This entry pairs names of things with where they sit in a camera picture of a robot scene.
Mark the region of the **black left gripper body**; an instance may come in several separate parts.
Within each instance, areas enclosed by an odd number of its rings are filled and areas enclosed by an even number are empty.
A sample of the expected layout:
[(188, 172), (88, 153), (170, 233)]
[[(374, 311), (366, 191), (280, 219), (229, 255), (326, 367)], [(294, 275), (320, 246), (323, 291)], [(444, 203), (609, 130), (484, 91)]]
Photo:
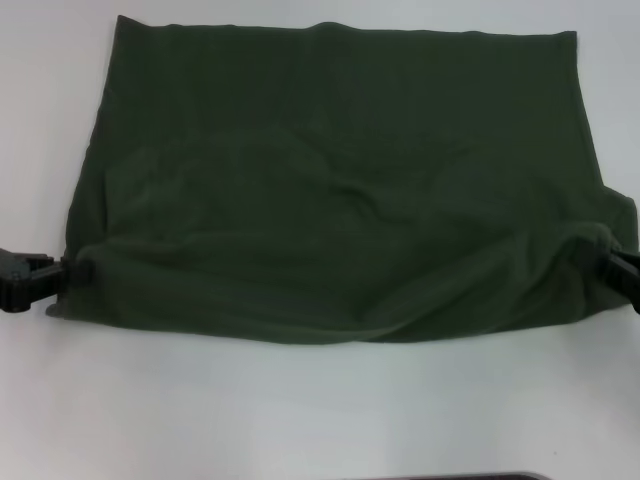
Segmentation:
[(54, 258), (1, 250), (1, 310), (23, 313), (54, 295)]

